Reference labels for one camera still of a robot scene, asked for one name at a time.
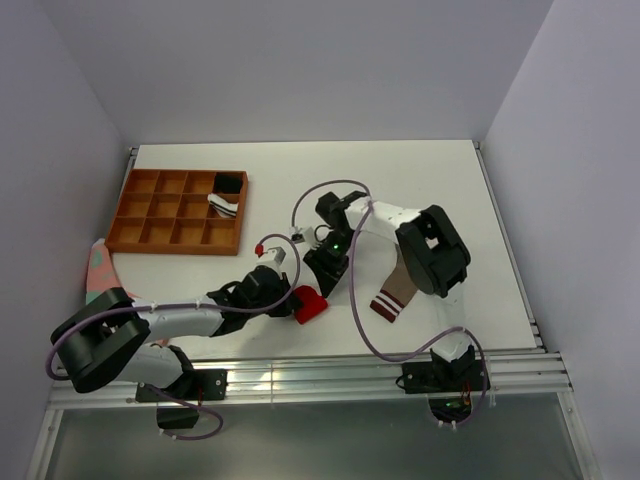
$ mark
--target wooden tray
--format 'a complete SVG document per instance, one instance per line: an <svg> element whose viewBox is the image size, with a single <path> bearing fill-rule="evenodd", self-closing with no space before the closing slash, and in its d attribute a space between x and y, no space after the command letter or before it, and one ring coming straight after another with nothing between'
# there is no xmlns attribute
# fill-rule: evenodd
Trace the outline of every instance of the wooden tray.
<svg viewBox="0 0 640 480"><path fill-rule="evenodd" d="M242 179L240 193L222 193L217 174ZM246 172L132 170L105 242L113 252L237 255L247 199ZM222 218L207 201L214 192L238 204Z"/></svg>

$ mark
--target white object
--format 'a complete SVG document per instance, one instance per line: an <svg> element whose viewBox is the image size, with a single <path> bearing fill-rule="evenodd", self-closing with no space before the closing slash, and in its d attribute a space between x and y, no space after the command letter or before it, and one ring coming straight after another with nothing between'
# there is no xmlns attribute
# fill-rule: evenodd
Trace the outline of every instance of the white object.
<svg viewBox="0 0 640 480"><path fill-rule="evenodd" d="M362 220L362 216L367 211L369 201L371 201L369 197L359 198L345 211L347 221L351 228L355 229L358 226L358 223ZM362 226L362 230L373 233L374 235L379 235L397 244L396 230L400 225L419 217L420 211L429 206L431 206L431 204L424 205L421 209L403 208L374 200L373 212L371 212L371 215L369 215L367 221Z"/></svg>
<svg viewBox="0 0 640 480"><path fill-rule="evenodd" d="M216 209L220 216L227 218L236 216L236 212L238 211L237 203L229 203L224 198L216 195L215 193L210 193L209 195L207 195L207 200L209 204L211 204L213 208Z"/></svg>
<svg viewBox="0 0 640 480"><path fill-rule="evenodd" d="M154 303L158 302L151 303L144 300L136 300L133 305L138 307L153 305ZM202 304L216 305L216 302L205 295L188 300L181 300L179 303L195 303L198 306ZM222 315L220 311L209 308L154 310L152 312L140 313L139 315L149 322L151 335L147 337L147 343L183 337L185 335L210 337L220 328L220 325L222 325Z"/></svg>
<svg viewBox="0 0 640 480"><path fill-rule="evenodd" d="M465 284L457 284L445 297L432 295L434 305L436 307L436 324L439 331L443 332L451 327L467 327L467 316L464 310L464 292ZM471 345L469 336L464 332L456 332L441 338L433 345L433 351L451 362L460 358Z"/></svg>
<svg viewBox="0 0 640 480"><path fill-rule="evenodd" d="M287 254L282 247L270 248L269 250L266 250L260 258L258 258L256 266L261 265L263 267L269 267L270 269L275 270L278 276L281 276L280 265L282 265L282 261L286 255Z"/></svg>
<svg viewBox="0 0 640 480"><path fill-rule="evenodd" d="M114 381L142 382L166 388L182 375L182 365L168 347L142 345Z"/></svg>
<svg viewBox="0 0 640 480"><path fill-rule="evenodd" d="M466 327L485 349L535 348L524 303L498 225L484 176L470 141L310 142L218 145L144 145L136 168L246 170L250 190L243 239L235 257L190 255L113 255L118 277L130 291L156 301L175 301L241 280L255 267L254 246L271 232L286 233L291 209L309 187L334 178L367 184L375 198L395 205L445 209L471 252L465 282ZM283 182L282 172L295 182ZM318 190L300 206L297 223L318 225L314 208L320 195L345 195L357 187ZM278 245L269 241L265 247ZM384 352L408 352L440 333L434 299L417 294L390 324L369 302L393 270L396 253L385 239L362 234L356 258L356 295L371 341ZM293 278L293 255L283 270ZM317 287L303 265L300 284ZM362 355L369 350L353 323L347 278L329 297L329 309L304 326L290 318L259 316L240 331L215 338L172 341L192 359L286 358Z"/></svg>
<svg viewBox="0 0 640 480"><path fill-rule="evenodd" d="M320 242L316 239L316 233L314 227L306 227L300 230L300 235L304 238L304 241L310 248L315 248Z"/></svg>

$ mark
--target white tabletop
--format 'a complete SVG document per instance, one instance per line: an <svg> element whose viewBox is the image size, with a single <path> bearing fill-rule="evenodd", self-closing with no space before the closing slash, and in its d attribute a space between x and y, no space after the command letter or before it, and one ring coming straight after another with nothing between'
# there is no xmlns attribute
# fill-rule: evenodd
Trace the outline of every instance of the white tabletop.
<svg viewBox="0 0 640 480"><path fill-rule="evenodd" d="M255 266L255 243L271 232L288 233L294 202L319 182L349 178L369 186L375 199L407 208L442 206L471 253L465 283L467 327L485 349L534 348L511 262L487 186L470 141L305 142L211 145L144 145L136 168L246 170L249 190L240 253L236 257L114 254L124 287L158 302L187 299L241 280ZM334 186L342 196L355 188ZM311 195L299 225L318 225ZM382 351L406 352L436 335L433 299L418 292L391 324L369 308L395 264L393 245L363 234L356 262L363 324ZM288 252L284 270L293 277ZM217 338L184 337L172 343L191 358L249 359L369 353L356 331L347 276L329 297L329 309L305 325L259 316ZM301 284L317 288L304 266Z"/></svg>

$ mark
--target brown sock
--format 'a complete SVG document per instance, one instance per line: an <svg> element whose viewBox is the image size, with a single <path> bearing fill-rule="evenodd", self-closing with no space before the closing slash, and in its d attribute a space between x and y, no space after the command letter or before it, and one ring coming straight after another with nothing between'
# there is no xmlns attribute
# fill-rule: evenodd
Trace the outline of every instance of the brown sock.
<svg viewBox="0 0 640 480"><path fill-rule="evenodd" d="M380 292L371 300L369 307L390 322L394 322L418 291L402 259L402 252L396 246L396 267L382 284Z"/></svg>

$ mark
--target cable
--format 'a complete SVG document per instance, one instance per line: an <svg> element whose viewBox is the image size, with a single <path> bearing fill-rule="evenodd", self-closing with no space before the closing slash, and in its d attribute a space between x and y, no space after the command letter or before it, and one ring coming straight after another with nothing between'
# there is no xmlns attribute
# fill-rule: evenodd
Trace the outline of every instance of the cable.
<svg viewBox="0 0 640 480"><path fill-rule="evenodd" d="M404 386L404 377L405 377L405 375L402 374L398 378L396 378L396 387L401 388L402 390L404 390L406 392L407 389Z"/></svg>
<svg viewBox="0 0 640 480"><path fill-rule="evenodd" d="M321 228L328 228L329 230L331 230L331 227L329 225L325 225L324 223L321 225L318 225L316 228L313 229L313 236L316 239L316 242L320 243L322 240L320 240L320 238L318 238L318 230L320 230Z"/></svg>
<svg viewBox="0 0 640 480"><path fill-rule="evenodd" d="M207 415L211 415L212 417L218 420L218 426L214 430L211 430L210 432L204 433L202 435L180 435L170 430L163 430L162 433L164 435L167 435L168 437L171 437L175 440L184 440L184 441L193 442L196 440L206 440L207 438L211 438L214 435L217 435L218 433L220 433L220 430L222 430L222 426L224 425L224 419L222 418L222 415L220 415L215 410L209 407L203 407L202 405L194 405L193 403L185 402L184 400L181 400L179 398L174 398L171 395L166 394L161 389L153 385L141 384L141 386L151 390L153 393L155 393L161 398L164 398L169 402L177 403L178 405L182 405L183 407L190 408L197 412L206 413Z"/></svg>
<svg viewBox="0 0 640 480"><path fill-rule="evenodd" d="M291 226L292 227L296 226L296 213L298 211L298 207L300 206L300 204L302 203L302 200L304 200L304 198L307 195L309 195L314 190L317 190L318 188L325 187L327 185L340 184L340 183L348 183L348 184L357 185L357 186L361 187L365 191L367 196L369 197L369 201L367 202L367 211L364 213L364 215L360 219L360 222L358 222L358 225L354 229L353 237L351 238L351 245L349 246L349 303L351 304L351 313L353 314L353 319L354 319L354 321L356 323L356 328L358 329L358 333L360 334L360 337L362 338L362 341L365 343L367 348L369 348L371 353L373 353L376 357L378 357L378 358L380 358L380 359L382 359L382 360L384 360L386 362L404 363L404 362L406 362L408 360L411 360L412 358L417 357L418 355L420 355L421 353L423 353L424 351L429 349L438 340L440 340L441 338L446 337L447 335L450 335L450 334L455 333L455 332L463 332L467 336L469 336L469 338L471 338L473 343L478 348L478 353L480 354L480 362L482 364L483 377L482 377L482 392L480 393L480 400L478 401L477 407L474 408L471 411L471 413L469 414L469 416L465 420L459 422L458 425L463 425L463 424L467 423L469 420L471 420L471 418L474 417L476 411L479 410L480 406L484 402L484 398L485 398L485 396L487 394L488 376L489 376L488 372L487 372L487 364L486 364L484 350L482 349L482 346L480 345L480 342L478 341L478 339L476 338L476 336L473 333L471 333L469 330L467 330L464 327L450 327L450 328L446 329L445 331L440 332L438 335L433 337L431 340L429 340L427 343L425 343L424 345L422 345L421 347L419 347L417 350L415 350L412 353L409 353L409 354L403 355L403 356L391 356L391 355L387 355L387 354L384 354L384 353L380 352L373 345L373 343L371 343L371 341L367 337L366 332L364 331L364 327L362 326L362 320L360 319L360 315L358 314L358 306L356 305L355 258L356 258L356 243L358 241L358 237L360 236L360 233L362 232L362 227L364 226L365 222L367 221L367 218L369 218L369 215L371 215L371 213L373 212L373 202L371 200L371 191L369 190L369 187L367 187L364 183L358 182L356 180L332 180L332 181L328 181L328 182L319 183L318 185L315 185L315 186L311 187L310 189L308 189L307 191L305 191L300 196L298 201L295 203L295 205L293 207L293 212L291 213Z"/></svg>

